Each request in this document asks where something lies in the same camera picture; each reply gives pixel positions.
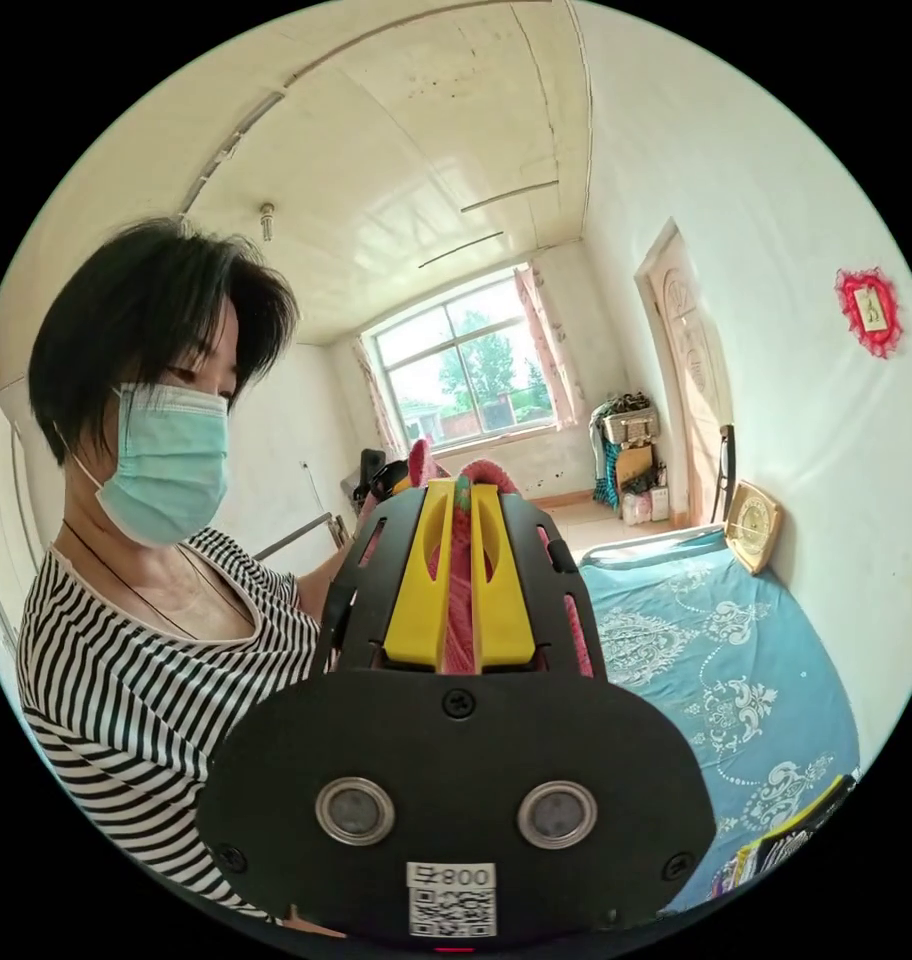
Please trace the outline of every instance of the patterned bedsheet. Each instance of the patterned bedsheet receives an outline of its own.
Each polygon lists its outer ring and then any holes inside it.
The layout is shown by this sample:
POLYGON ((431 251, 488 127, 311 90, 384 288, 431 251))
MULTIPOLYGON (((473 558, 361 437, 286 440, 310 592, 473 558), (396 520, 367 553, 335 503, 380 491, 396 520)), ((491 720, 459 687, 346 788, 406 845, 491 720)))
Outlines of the patterned bedsheet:
POLYGON ((744 844, 859 763, 846 693, 799 605, 750 576, 722 533, 657 556, 581 564, 609 679, 658 707, 689 740, 717 837, 670 908, 704 901, 744 844))

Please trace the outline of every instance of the blue face mask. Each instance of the blue face mask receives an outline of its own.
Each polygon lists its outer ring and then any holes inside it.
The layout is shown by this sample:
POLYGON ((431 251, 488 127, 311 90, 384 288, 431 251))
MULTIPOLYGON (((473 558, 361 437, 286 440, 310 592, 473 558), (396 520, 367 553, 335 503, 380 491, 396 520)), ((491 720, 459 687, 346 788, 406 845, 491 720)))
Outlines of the blue face mask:
POLYGON ((229 488, 227 403, 182 387, 125 384, 116 472, 96 500, 135 543, 172 546, 209 526, 229 488))

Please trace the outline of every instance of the qr code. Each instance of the qr code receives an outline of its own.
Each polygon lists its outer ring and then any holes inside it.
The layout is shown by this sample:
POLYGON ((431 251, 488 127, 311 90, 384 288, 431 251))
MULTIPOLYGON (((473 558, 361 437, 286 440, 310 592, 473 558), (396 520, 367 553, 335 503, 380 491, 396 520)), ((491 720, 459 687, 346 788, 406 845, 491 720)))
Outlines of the qr code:
POLYGON ((496 891, 411 889, 409 932, 414 937, 494 937, 496 891))

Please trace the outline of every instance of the woman's hand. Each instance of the woman's hand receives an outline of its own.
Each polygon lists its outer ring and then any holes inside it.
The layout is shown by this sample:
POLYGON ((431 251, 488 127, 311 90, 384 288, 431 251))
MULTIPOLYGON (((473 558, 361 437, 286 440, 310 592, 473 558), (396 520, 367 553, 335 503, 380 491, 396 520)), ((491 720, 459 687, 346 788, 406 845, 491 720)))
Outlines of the woman's hand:
POLYGON ((330 930, 327 927, 319 927, 308 920, 300 920, 296 913, 296 908, 291 907, 289 916, 283 921, 283 926, 290 930, 300 930, 302 933, 318 933, 324 937, 336 937, 340 940, 346 939, 345 933, 339 933, 336 930, 330 930))

